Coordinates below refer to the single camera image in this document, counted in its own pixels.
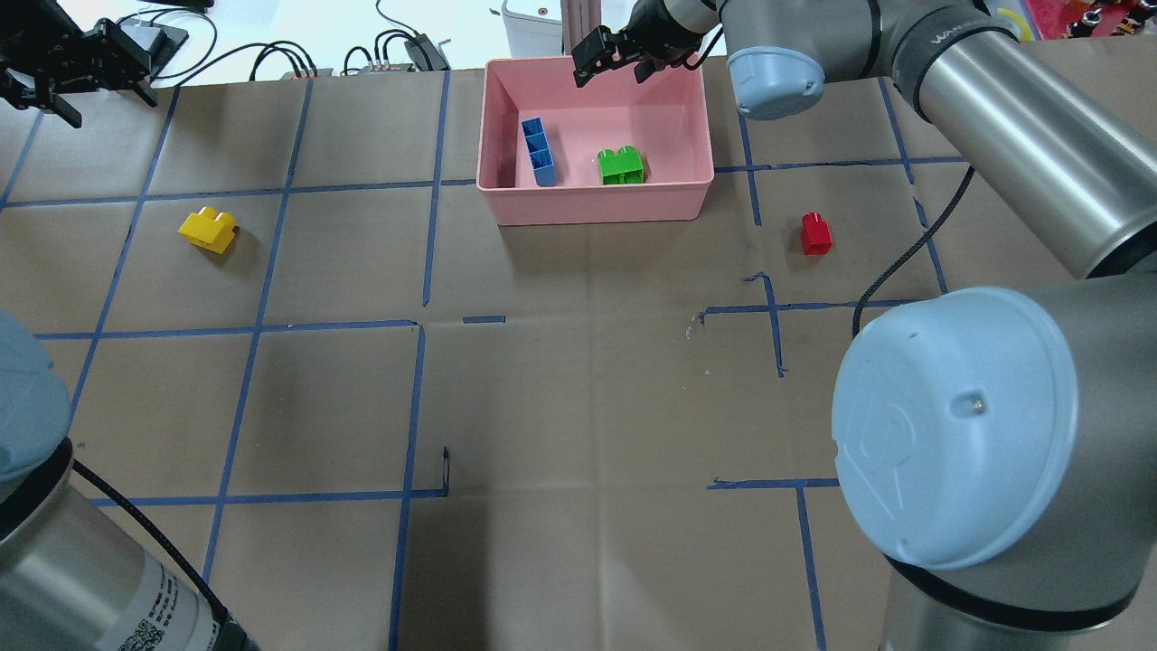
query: yellow toy block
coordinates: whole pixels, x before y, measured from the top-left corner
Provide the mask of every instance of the yellow toy block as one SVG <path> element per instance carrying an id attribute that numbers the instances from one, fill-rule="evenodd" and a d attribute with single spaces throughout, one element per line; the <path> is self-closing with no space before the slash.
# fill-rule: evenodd
<path id="1" fill-rule="evenodd" d="M 177 232 L 191 244 L 223 253 L 237 232 L 237 220 L 227 212 L 205 206 L 201 212 L 190 213 Z"/>

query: white sticker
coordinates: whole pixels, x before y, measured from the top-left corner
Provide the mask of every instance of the white sticker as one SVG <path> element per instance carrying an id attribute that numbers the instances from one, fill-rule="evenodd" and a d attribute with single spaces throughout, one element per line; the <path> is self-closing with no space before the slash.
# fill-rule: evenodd
<path id="1" fill-rule="evenodd" d="M 212 651 L 218 626 L 209 605 L 145 554 L 137 594 L 96 642 L 96 651 Z"/>

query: light blue joint cap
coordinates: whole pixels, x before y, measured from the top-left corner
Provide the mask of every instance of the light blue joint cap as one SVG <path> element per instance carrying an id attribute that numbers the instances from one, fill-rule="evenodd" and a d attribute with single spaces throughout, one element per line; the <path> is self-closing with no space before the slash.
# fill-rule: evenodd
<path id="1" fill-rule="evenodd" d="M 979 287 L 893 308 L 843 358 L 835 468 L 884 554 L 929 570 L 988 561 L 1040 519 L 1077 430 L 1073 355 L 1024 294 Z"/>
<path id="2" fill-rule="evenodd" d="M 787 47 L 744 47 L 727 58 L 739 112 L 752 119 L 780 119 L 803 112 L 824 94 L 824 68 Z"/>
<path id="3" fill-rule="evenodd" d="M 0 310 L 0 482 L 43 464 L 68 436 L 72 405 L 52 358 Z"/>

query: blue toy block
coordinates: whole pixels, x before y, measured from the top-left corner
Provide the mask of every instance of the blue toy block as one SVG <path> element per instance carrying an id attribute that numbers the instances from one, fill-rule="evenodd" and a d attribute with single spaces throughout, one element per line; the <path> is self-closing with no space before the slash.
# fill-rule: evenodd
<path id="1" fill-rule="evenodd" d="M 522 134 L 526 138 L 526 149 L 530 150 L 530 167 L 535 170 L 535 182 L 543 187 L 553 187 L 559 177 L 554 171 L 554 156 L 551 155 L 551 143 L 546 140 L 543 118 L 522 120 Z"/>

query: pink plastic box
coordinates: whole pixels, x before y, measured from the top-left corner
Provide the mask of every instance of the pink plastic box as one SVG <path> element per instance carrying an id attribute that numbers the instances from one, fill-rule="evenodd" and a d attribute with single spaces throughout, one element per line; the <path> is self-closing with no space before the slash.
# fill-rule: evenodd
<path id="1" fill-rule="evenodd" d="M 694 219 L 715 177 L 702 71 L 635 83 L 629 68 L 575 88 L 569 57 L 486 65 L 478 188 L 500 225 Z M 539 187 L 519 124 L 543 118 L 558 183 Z M 632 145 L 646 180 L 603 185 L 596 156 Z"/>

